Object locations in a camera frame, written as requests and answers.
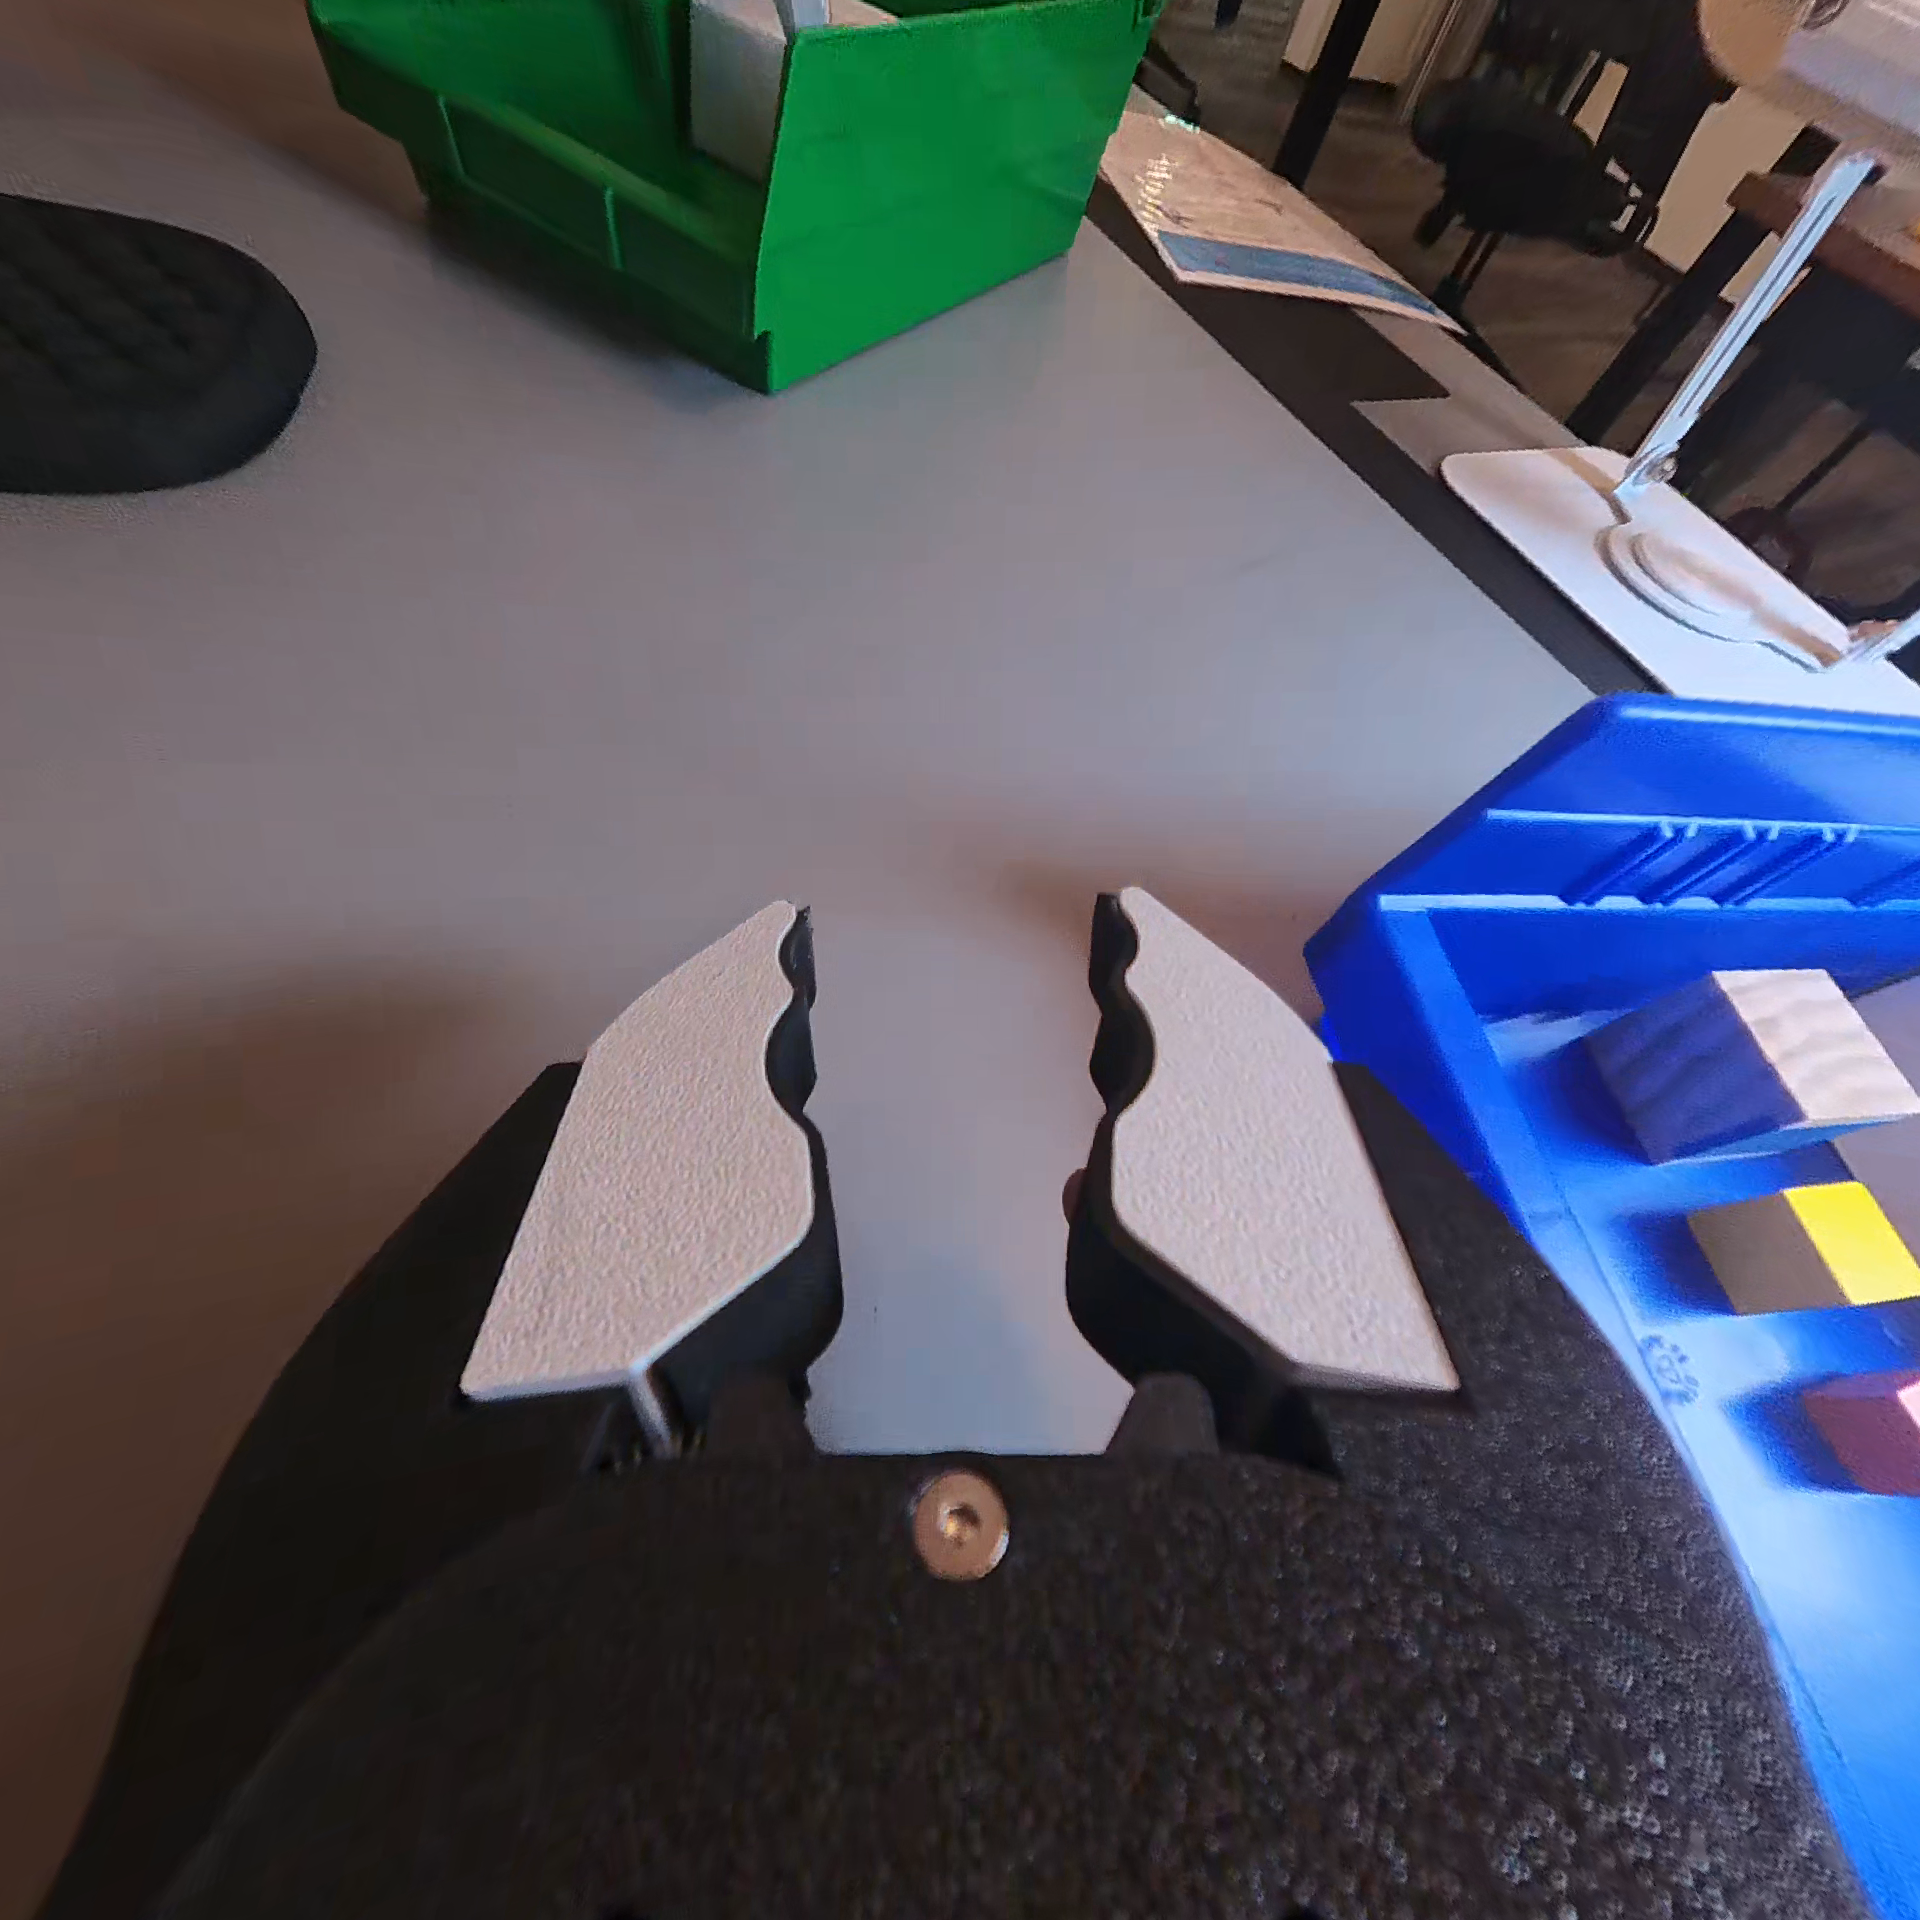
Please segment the black table leg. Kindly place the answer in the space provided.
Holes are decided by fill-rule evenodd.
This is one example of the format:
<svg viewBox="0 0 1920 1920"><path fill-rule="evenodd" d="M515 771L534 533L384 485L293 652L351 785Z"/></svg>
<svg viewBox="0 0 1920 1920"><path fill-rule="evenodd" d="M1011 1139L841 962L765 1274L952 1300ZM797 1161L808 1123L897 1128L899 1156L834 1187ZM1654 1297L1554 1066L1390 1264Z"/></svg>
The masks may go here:
<svg viewBox="0 0 1920 1920"><path fill-rule="evenodd" d="M1329 32L1320 43L1317 60L1306 75L1302 97L1271 162L1271 171L1286 184L1306 191L1379 10L1379 0L1345 0L1336 4Z"/></svg>

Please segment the red wooden cube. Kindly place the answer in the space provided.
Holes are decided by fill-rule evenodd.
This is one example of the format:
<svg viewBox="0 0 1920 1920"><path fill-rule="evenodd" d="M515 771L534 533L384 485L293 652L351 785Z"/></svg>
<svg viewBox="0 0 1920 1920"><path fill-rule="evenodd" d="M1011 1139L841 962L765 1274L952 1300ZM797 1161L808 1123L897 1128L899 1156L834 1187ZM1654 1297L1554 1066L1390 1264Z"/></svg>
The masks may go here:
<svg viewBox="0 0 1920 1920"><path fill-rule="evenodd" d="M1858 1492L1919 1498L1917 1367L1818 1380L1800 1401Z"/></svg>

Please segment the black office chair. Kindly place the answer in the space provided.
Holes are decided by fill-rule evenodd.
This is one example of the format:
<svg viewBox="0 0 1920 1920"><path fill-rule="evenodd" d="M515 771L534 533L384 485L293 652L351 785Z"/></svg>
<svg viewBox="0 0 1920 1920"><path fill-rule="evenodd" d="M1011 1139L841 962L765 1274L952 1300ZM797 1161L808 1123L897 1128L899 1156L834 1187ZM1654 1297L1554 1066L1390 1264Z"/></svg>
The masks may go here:
<svg viewBox="0 0 1920 1920"><path fill-rule="evenodd" d="M1507 239L1545 239L1587 256L1638 247L1658 203L1617 171L1583 128L1507 75L1447 81L1413 109L1410 139L1442 169L1438 202L1416 227L1434 247L1453 224L1467 244L1432 293L1466 317L1474 281Z"/></svg>

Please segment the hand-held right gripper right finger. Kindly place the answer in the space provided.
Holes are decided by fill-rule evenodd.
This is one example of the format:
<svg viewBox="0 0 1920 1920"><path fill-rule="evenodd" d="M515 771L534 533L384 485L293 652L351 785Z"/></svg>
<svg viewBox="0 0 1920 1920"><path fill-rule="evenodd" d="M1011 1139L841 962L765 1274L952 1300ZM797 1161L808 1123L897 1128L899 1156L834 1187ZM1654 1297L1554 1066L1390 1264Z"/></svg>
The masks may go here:
<svg viewBox="0 0 1920 1920"><path fill-rule="evenodd" d="M1329 1047L1141 888L1095 899L1090 1080L1065 1303L1138 1395L1219 1444L1321 1444L1315 1395L1442 1408L1458 1370Z"/></svg>

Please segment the yellow wooden cube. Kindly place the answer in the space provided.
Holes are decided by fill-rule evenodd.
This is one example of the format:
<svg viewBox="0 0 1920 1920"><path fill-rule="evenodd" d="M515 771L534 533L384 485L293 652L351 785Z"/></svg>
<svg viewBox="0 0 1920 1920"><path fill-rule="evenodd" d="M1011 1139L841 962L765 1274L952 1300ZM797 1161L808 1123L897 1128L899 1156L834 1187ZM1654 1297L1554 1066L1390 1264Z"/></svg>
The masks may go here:
<svg viewBox="0 0 1920 1920"><path fill-rule="evenodd" d="M1728 1306L1746 1317L1911 1303L1919 1263L1857 1181L1801 1185L1705 1207L1687 1228Z"/></svg>

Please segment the green plastic bin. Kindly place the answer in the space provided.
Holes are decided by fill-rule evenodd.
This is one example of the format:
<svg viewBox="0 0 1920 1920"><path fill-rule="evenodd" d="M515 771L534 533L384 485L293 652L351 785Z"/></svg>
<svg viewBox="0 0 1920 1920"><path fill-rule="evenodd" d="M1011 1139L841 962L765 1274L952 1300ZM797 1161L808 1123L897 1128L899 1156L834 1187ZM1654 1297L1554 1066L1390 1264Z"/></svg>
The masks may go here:
<svg viewBox="0 0 1920 1920"><path fill-rule="evenodd" d="M779 393L1069 251L1165 12L878 4L802 32L767 184L689 137L689 3L309 4L440 224Z"/></svg>

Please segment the wooden side desk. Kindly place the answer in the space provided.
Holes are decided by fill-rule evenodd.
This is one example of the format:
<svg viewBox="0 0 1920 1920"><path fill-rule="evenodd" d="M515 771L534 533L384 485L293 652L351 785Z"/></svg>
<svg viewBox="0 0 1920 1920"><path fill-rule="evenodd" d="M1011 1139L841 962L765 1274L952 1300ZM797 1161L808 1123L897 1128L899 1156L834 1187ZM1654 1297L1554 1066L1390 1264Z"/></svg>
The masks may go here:
<svg viewBox="0 0 1920 1920"><path fill-rule="evenodd" d="M1800 211L1806 180L1834 144L1797 135L1771 173L1744 177L1717 234L1658 295L1611 363L1568 417L1577 441L1603 443L1651 379L1705 322L1727 320L1728 283ZM1867 431L1917 448L1917 240L1870 227L1862 192L1818 244L1790 295L1742 353L1678 457L1675 482L1705 496L1731 488L1742 457L1761 457L1770 427L1795 432L1813 403L1835 403Z"/></svg>

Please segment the blue plastic bin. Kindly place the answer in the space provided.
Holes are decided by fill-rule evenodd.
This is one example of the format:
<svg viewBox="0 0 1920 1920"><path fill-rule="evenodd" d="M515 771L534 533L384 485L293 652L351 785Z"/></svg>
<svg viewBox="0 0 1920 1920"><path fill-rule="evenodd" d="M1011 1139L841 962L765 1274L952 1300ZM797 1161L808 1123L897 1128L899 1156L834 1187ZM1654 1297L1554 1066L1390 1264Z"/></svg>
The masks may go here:
<svg viewBox="0 0 1920 1920"><path fill-rule="evenodd" d="M1334 1055L1491 1193L1617 1346L1739 1564L1840 1845L1917 1915L1913 1496L1851 1487L1821 1388L1917 1372L1917 1300L1739 1314L1689 1215L1851 1176L1835 1145L1654 1167L1579 1041L1713 971L1917 976L1911 715L1611 696L1370 877L1306 948Z"/></svg>

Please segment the grey box in bin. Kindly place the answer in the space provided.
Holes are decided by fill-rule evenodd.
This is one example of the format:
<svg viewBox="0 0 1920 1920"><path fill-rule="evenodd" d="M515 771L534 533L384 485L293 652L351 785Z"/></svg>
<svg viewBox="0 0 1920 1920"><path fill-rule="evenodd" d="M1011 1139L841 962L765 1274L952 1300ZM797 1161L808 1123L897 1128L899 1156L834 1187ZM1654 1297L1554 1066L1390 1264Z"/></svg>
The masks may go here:
<svg viewBox="0 0 1920 1920"><path fill-rule="evenodd" d="M890 27L870 3L690 3L689 137L697 154L765 185L776 156L790 47L829 27Z"/></svg>

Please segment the white block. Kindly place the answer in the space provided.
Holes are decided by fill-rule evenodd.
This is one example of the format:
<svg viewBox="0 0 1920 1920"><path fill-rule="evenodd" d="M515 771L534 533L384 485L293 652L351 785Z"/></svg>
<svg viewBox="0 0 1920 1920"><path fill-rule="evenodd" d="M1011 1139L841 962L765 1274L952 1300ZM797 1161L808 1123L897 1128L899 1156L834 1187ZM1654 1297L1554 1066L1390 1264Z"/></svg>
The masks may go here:
<svg viewBox="0 0 1920 1920"><path fill-rule="evenodd" d="M1654 1167L1821 1145L1919 1116L1919 1092L1835 979L1715 971L1583 1042Z"/></svg>

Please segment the black textured pad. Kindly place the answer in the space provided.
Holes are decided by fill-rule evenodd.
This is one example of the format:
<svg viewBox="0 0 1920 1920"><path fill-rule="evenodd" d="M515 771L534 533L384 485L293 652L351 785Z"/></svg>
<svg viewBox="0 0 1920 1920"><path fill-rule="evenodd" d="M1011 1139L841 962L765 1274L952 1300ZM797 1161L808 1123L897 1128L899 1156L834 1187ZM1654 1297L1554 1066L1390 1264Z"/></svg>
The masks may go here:
<svg viewBox="0 0 1920 1920"><path fill-rule="evenodd" d="M321 359L256 258L174 224L2 197L2 492L189 489L253 464Z"/></svg>

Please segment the white lamp base stand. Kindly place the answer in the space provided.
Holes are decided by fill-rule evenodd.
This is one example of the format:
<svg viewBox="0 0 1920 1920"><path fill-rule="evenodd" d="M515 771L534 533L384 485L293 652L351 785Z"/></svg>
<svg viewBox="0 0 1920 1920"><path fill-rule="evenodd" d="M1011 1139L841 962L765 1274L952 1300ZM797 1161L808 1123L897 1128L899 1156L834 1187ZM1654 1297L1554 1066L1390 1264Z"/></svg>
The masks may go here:
<svg viewBox="0 0 1920 1920"><path fill-rule="evenodd" d="M1839 623L1673 488L1687 435L1786 300L1883 151L1842 149L1774 258L1632 456L1608 448L1462 451L1447 489L1638 665L1659 693L1825 713L1919 715L1890 660L1917 616L1870 631Z"/></svg>

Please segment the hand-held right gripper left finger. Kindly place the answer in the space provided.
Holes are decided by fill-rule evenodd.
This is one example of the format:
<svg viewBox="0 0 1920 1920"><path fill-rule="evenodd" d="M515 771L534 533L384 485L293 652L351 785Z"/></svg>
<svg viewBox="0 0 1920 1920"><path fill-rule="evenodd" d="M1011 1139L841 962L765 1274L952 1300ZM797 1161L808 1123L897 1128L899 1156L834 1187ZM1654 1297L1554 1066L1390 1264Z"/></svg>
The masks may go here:
<svg viewBox="0 0 1920 1920"><path fill-rule="evenodd" d="M747 1373L810 1396L843 1317L810 912L773 901L589 1050L459 1379L475 1404L616 1391L677 1457Z"/></svg>

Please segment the printed paper booklet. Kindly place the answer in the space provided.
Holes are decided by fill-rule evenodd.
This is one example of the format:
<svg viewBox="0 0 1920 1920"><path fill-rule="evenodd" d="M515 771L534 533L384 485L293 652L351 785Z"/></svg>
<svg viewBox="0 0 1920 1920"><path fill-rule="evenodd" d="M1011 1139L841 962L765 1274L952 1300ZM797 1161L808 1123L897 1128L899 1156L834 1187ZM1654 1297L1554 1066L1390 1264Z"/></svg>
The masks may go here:
<svg viewBox="0 0 1920 1920"><path fill-rule="evenodd" d="M1168 113L1125 113L1101 177L1175 281L1466 329L1302 191Z"/></svg>

